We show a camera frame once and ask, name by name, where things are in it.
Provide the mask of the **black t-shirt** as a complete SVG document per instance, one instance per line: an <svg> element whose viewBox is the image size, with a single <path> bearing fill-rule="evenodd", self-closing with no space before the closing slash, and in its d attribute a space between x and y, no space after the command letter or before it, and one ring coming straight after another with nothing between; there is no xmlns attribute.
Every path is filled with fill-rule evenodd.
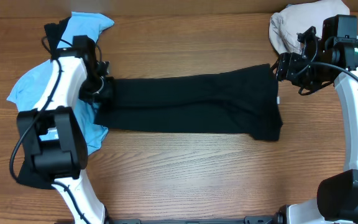
<svg viewBox="0 0 358 224"><path fill-rule="evenodd" d="M268 64L175 78L117 79L95 124L159 133L249 134L278 141L278 83Z"/></svg>

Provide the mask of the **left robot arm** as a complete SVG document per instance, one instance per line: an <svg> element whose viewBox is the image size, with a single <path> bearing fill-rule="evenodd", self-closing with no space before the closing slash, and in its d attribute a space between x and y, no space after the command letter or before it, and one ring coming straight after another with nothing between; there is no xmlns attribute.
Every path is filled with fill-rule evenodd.
<svg viewBox="0 0 358 224"><path fill-rule="evenodd" d="M96 56L97 48L88 36L77 35L50 51L50 80L35 106L17 115L20 138L9 161L18 184L58 191L74 223L112 223L86 173L88 148L74 114L78 100L114 103L109 64Z"/></svg>

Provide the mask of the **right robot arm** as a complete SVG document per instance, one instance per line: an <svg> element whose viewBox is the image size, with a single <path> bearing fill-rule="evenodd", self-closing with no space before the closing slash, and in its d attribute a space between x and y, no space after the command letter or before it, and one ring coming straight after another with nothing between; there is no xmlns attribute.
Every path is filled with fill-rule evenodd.
<svg viewBox="0 0 358 224"><path fill-rule="evenodd" d="M332 85L344 122L346 159L342 173L323 180L317 196L282 206L272 223L358 223L358 37L356 16L323 22L322 36L309 28L298 35L301 54L282 53L273 65L277 80L288 80L302 96Z"/></svg>

